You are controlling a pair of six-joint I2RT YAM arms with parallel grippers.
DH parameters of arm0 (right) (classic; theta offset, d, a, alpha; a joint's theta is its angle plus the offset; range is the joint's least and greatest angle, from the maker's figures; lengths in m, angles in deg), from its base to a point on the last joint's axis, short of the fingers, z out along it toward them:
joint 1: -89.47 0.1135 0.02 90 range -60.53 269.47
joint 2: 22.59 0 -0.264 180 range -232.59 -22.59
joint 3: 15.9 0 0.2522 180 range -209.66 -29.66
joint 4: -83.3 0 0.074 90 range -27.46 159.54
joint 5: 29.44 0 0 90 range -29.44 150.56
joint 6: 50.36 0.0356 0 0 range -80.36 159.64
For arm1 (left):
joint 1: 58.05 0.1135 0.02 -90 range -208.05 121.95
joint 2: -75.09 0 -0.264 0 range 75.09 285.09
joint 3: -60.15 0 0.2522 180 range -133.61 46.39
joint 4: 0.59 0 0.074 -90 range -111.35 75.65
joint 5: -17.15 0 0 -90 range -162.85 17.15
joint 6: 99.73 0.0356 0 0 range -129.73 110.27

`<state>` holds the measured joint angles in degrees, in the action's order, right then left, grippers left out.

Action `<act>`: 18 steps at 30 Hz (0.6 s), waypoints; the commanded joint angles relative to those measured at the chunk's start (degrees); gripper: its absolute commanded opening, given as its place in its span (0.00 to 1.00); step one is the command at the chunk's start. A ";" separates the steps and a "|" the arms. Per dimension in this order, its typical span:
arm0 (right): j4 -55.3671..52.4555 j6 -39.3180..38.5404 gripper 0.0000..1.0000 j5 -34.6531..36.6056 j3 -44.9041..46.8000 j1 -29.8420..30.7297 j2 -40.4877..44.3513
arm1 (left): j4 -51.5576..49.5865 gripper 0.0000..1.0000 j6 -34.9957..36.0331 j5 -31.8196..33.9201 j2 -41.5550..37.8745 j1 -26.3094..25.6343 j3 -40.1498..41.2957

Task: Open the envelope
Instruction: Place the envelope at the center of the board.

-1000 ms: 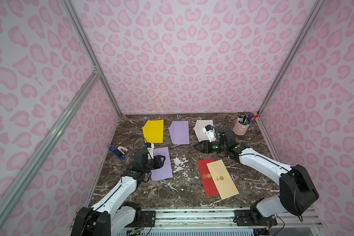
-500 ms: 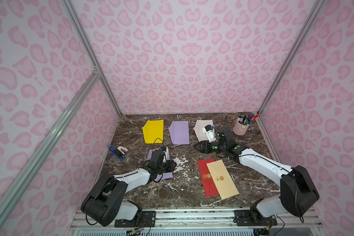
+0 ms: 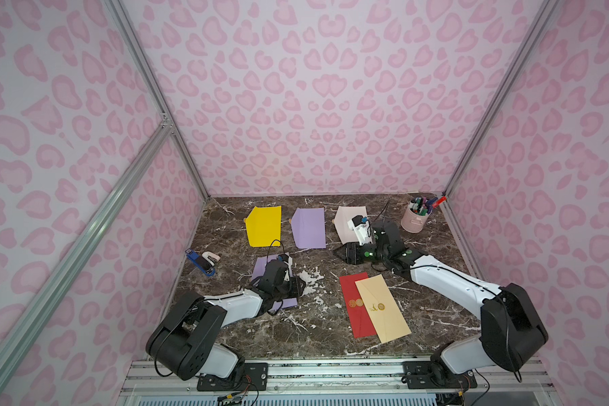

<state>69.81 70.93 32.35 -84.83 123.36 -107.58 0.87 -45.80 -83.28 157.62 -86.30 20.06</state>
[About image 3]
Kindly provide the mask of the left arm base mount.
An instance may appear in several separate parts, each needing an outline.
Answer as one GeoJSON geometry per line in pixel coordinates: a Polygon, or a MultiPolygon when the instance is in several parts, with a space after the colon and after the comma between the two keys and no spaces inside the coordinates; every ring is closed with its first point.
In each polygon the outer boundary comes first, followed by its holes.
{"type": "Polygon", "coordinates": [[[218,377],[213,373],[202,374],[197,382],[198,392],[224,392],[267,389],[268,364],[250,362],[237,365],[228,377],[218,377]]]}

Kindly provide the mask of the white envelope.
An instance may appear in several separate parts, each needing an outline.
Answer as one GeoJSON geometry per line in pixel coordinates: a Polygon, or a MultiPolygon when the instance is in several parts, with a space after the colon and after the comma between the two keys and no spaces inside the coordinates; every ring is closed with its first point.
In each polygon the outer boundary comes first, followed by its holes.
{"type": "Polygon", "coordinates": [[[341,244],[357,242],[355,233],[348,227],[348,221],[356,215],[367,216],[364,206],[340,206],[333,220],[341,244]]]}

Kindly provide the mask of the purple envelope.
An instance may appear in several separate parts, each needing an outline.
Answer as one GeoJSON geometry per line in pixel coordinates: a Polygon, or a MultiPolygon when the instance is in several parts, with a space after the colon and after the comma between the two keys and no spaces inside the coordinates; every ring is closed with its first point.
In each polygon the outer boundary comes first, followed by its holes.
{"type": "Polygon", "coordinates": [[[295,245],[301,250],[326,249],[323,208],[297,208],[290,220],[295,245]]]}
{"type": "MultiPolygon", "coordinates": [[[[266,271],[267,262],[270,262],[275,259],[277,259],[277,255],[259,257],[255,262],[254,270],[253,270],[253,272],[251,274],[251,278],[250,278],[251,281],[255,281],[258,277],[263,276],[266,271]]],[[[298,305],[298,300],[296,299],[296,297],[287,298],[284,300],[282,309],[284,310],[284,309],[293,308],[297,305],[298,305]]]]}

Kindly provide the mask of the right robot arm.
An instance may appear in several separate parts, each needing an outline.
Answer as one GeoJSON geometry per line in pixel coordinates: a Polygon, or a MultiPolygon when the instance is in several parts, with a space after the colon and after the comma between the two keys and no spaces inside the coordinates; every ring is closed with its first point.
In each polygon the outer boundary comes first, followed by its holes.
{"type": "Polygon", "coordinates": [[[380,264],[385,272],[425,286],[465,308],[480,321],[480,333],[439,348],[431,358],[436,380],[497,365],[518,373],[549,340],[529,294],[518,284],[499,286],[460,272],[422,250],[407,247],[398,226],[357,215],[339,225],[351,233],[336,249],[350,265],[380,264]]]}

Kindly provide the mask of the yellow envelope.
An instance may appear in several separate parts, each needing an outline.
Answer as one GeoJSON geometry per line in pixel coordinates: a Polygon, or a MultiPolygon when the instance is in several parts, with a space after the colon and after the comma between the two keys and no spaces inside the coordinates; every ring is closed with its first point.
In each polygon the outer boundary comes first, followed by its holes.
{"type": "Polygon", "coordinates": [[[282,207],[254,207],[245,218],[245,229],[251,247],[271,246],[274,240],[281,240],[282,207]]]}

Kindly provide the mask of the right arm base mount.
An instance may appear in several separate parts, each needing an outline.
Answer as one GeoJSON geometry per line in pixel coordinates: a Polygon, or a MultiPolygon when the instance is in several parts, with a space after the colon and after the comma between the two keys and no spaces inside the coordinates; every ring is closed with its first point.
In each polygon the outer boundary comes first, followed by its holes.
{"type": "Polygon", "coordinates": [[[407,361],[403,363],[403,367],[404,375],[401,381],[408,389],[459,389],[466,392],[478,387],[471,370],[456,375],[435,361],[407,361]]]}

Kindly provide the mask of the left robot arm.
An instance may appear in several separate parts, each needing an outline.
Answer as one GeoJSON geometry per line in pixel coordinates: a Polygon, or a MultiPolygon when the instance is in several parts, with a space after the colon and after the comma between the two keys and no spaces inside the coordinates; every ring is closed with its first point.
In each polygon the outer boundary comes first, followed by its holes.
{"type": "Polygon", "coordinates": [[[145,351],[156,365],[163,365],[183,381],[204,375],[239,383],[245,375],[245,361],[217,344],[218,335],[237,321],[274,316],[287,301],[299,298],[305,283],[292,266],[292,257],[280,254],[268,260],[264,273],[239,292],[183,295],[152,333],[145,351]]]}

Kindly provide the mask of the beige envelope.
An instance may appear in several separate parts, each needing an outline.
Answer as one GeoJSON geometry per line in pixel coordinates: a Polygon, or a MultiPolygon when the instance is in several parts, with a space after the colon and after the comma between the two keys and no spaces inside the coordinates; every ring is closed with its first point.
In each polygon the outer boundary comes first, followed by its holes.
{"type": "Polygon", "coordinates": [[[381,343],[406,337],[411,330],[382,275],[355,283],[381,343]]]}

